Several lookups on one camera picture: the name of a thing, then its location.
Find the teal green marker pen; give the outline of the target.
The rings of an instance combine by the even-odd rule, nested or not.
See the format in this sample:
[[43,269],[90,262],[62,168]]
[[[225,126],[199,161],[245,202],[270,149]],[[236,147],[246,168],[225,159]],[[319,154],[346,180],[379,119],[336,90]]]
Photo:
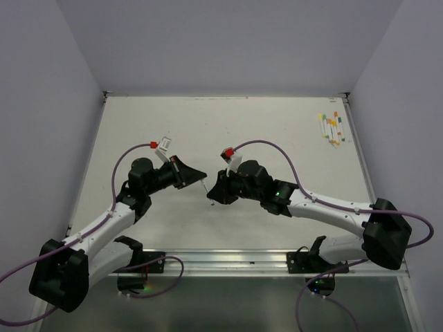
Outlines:
[[205,191],[206,198],[210,201],[210,205],[211,206],[215,206],[215,202],[207,196],[208,193],[209,193],[209,190],[208,190],[208,187],[207,187],[207,185],[205,183],[205,180],[201,180],[201,184],[202,184],[203,189]]

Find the light green cap marker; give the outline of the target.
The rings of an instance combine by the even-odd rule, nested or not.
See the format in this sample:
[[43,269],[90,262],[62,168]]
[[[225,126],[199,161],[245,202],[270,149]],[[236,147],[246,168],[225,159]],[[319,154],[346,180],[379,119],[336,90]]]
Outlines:
[[326,139],[328,139],[328,141],[330,143],[334,144],[335,143],[335,139],[334,139],[334,134],[333,134],[333,131],[332,131],[332,126],[331,126],[331,123],[330,123],[330,119],[325,114],[323,114],[322,115],[322,120],[323,120],[323,126],[324,126],[324,131],[325,131],[325,137],[326,137]]

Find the pink cap marker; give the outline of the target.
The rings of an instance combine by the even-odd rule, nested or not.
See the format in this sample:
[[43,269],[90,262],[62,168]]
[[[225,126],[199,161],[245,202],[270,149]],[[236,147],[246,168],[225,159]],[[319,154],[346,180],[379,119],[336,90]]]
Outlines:
[[331,133],[331,129],[330,129],[330,124],[329,124],[329,118],[327,119],[327,129],[329,131],[329,142],[332,143],[333,145],[335,145],[333,143],[333,138],[332,138],[332,133]]

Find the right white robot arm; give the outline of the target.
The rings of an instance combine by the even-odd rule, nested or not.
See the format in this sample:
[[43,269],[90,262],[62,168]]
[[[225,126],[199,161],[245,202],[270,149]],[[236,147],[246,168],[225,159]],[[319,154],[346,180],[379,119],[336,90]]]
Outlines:
[[255,160],[241,163],[235,171],[219,171],[207,197],[222,205],[249,199],[274,215],[311,219],[345,230],[345,235],[320,236],[313,243],[308,262],[319,272],[332,264],[363,259],[398,270],[412,233],[411,226],[388,200],[355,203],[305,194],[295,183],[272,178]]

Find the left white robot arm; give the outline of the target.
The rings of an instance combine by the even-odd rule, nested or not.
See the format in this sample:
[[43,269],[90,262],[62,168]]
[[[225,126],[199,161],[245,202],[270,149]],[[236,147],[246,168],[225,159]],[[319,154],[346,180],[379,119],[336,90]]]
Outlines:
[[144,262],[141,243],[121,233],[149,210],[151,196],[168,187],[178,190],[202,181],[205,172],[170,157],[160,168],[148,158],[131,164],[128,179],[105,213],[62,241],[48,240],[40,250],[29,292],[70,313],[89,289],[119,268],[134,272]]

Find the dark green cap marker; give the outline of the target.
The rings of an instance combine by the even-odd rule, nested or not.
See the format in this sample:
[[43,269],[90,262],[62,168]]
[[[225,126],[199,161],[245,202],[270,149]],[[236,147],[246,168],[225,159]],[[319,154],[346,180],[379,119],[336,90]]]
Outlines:
[[337,117],[337,126],[338,126],[338,135],[340,136],[340,139],[342,142],[345,142],[345,134],[343,130],[343,121],[341,117]]

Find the orange cap marker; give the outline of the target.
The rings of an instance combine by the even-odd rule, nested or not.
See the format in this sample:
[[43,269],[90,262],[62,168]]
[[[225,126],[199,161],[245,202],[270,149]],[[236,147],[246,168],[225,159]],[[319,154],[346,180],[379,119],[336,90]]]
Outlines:
[[334,119],[335,119],[335,123],[336,123],[337,134],[338,134],[340,140],[344,141],[345,136],[344,136],[344,132],[343,132],[343,122],[342,122],[341,117],[339,116],[337,111],[334,112]]

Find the aluminium rail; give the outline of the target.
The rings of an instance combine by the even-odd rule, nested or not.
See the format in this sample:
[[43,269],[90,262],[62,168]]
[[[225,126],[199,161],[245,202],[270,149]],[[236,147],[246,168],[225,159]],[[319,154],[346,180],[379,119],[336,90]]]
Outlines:
[[[184,263],[184,277],[313,277],[317,273],[293,272],[293,260],[287,261],[290,250],[170,250],[166,255],[179,258]],[[181,264],[171,258],[156,263],[160,268],[149,267],[154,276],[176,276]],[[349,267],[347,273],[330,273],[337,277],[408,277],[405,263],[399,270],[388,270],[372,262]]]

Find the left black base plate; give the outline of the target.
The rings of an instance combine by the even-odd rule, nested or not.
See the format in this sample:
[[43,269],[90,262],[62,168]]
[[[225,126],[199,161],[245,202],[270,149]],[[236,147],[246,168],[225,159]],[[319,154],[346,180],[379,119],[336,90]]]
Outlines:
[[129,263],[119,268],[117,273],[162,274],[165,265],[165,252],[141,251],[133,255]]

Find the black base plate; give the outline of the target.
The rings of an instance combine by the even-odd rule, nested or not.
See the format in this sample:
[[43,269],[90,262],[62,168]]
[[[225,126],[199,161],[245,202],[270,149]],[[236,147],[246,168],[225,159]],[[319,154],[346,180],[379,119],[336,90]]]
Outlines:
[[345,264],[330,264],[318,255],[310,252],[287,252],[287,270],[289,274],[319,274],[335,268],[342,268]]
[[165,252],[141,251],[133,255],[129,263],[119,268],[117,273],[162,274],[165,265]]

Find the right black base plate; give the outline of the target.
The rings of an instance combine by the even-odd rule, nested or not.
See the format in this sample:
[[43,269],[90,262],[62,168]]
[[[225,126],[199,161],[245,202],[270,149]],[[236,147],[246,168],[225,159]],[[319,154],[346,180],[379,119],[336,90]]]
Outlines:
[[335,268],[342,268],[345,264],[330,264],[318,255],[310,252],[287,252],[287,270],[289,274],[319,274]]

